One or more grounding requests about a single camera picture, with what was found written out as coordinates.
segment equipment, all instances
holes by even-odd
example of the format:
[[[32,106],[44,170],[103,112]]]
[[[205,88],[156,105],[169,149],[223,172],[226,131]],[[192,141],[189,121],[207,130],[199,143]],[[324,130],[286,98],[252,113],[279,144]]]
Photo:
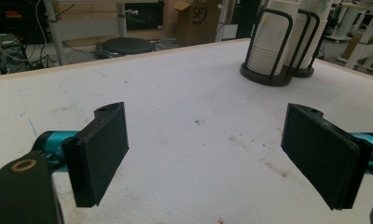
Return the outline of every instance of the equipment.
[[[47,29],[44,1],[0,0],[0,34],[12,33],[23,45],[44,44]]]
[[[103,106],[80,132],[45,132],[0,170],[0,223],[63,223],[51,174],[68,169],[77,207],[99,204],[129,150],[124,104]]]
[[[323,115],[289,104],[282,148],[329,208],[352,208],[364,174],[373,175],[373,133],[346,133]]]
[[[13,34],[0,34],[0,75],[29,70],[21,42]]]

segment floor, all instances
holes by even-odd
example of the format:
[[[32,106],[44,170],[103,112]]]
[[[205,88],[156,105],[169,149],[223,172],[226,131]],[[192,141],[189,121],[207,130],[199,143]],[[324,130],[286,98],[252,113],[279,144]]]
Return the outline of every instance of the floor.
[[[178,45],[175,39],[161,39],[161,40],[152,40],[151,41],[155,45],[155,51],[166,50],[166,49],[176,49],[182,48],[182,46]],[[31,55],[32,58],[31,62],[34,60],[38,60],[40,58],[40,49],[42,46],[35,47],[29,46],[26,49],[26,54]],[[67,45],[63,46],[65,52],[65,58],[68,64],[74,63],[87,63],[97,60],[95,58],[95,46],[90,47],[79,47],[77,49],[71,48]],[[56,62],[56,50],[53,44],[49,43],[45,46],[43,50],[43,56],[45,60],[43,60],[43,65],[47,67],[59,66],[59,63]]]
[[[176,43],[175,39],[165,39],[165,40],[153,40],[152,43],[155,44],[155,50],[166,50],[166,49],[175,49],[175,48],[182,48],[182,46]],[[324,49],[324,54],[321,52],[320,56],[324,56],[324,61],[329,63],[334,63],[339,66],[344,66],[345,63],[337,60],[337,57],[340,57],[343,51],[347,48],[348,42],[340,42],[335,43],[330,40],[325,40],[322,45],[322,49]],[[29,46],[26,50],[26,54],[29,55],[31,62],[36,61],[40,58],[40,48],[42,46],[33,47]],[[64,51],[66,55],[66,59],[68,60],[69,64],[74,63],[86,63],[97,60],[94,56],[95,47],[83,47],[83,48],[71,48],[68,46],[64,46]],[[52,67],[58,66],[59,64],[56,62],[56,51],[53,44],[47,44],[43,50],[44,60],[43,65],[45,67]],[[372,71],[368,71],[363,67],[355,67],[355,70],[358,70],[362,73],[366,73],[368,75],[373,76]]]

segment black plastic part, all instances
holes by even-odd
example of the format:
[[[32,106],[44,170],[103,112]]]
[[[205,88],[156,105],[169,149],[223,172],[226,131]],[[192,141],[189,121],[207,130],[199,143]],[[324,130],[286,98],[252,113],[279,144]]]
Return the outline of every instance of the black plastic part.
[[[355,138],[303,105],[288,105],[283,151],[330,209],[352,208],[373,145]]]
[[[24,166],[33,165],[23,171]],[[12,166],[20,163],[19,171]],[[0,223],[63,223],[47,160],[31,151],[0,170]]]
[[[129,150],[123,103],[101,107],[95,119],[62,147],[78,207],[92,207],[104,196]]]

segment stain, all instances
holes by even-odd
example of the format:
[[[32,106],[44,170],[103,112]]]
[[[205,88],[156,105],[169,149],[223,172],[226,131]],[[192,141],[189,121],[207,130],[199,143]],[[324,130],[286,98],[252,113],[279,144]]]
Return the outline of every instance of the stain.
[[[269,161],[266,161],[265,165],[267,165],[274,173],[282,176],[283,178],[286,178],[291,172],[291,170],[287,170],[287,171],[281,170],[278,167],[273,166],[273,164],[271,164],[271,162]]]
[[[248,149],[247,145],[245,145],[244,142],[240,138],[238,138],[237,136],[235,136],[235,135],[232,135],[229,138],[229,140],[232,141],[234,144],[236,144],[238,146],[241,146],[244,149]]]
[[[71,108],[73,108],[72,105],[64,106],[64,107],[62,107],[62,111],[64,111],[64,110],[69,110],[69,109],[71,109]]]
[[[197,123],[199,126],[204,122],[204,119],[197,119],[195,120],[195,123]]]

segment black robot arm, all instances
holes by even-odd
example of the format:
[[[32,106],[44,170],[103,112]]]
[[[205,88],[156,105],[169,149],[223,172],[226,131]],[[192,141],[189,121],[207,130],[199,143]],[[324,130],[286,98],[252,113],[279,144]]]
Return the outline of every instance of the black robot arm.
[[[103,106],[80,132],[45,132],[0,170],[0,223],[63,223],[51,174],[68,171],[76,206],[99,204],[129,150],[124,104]]]

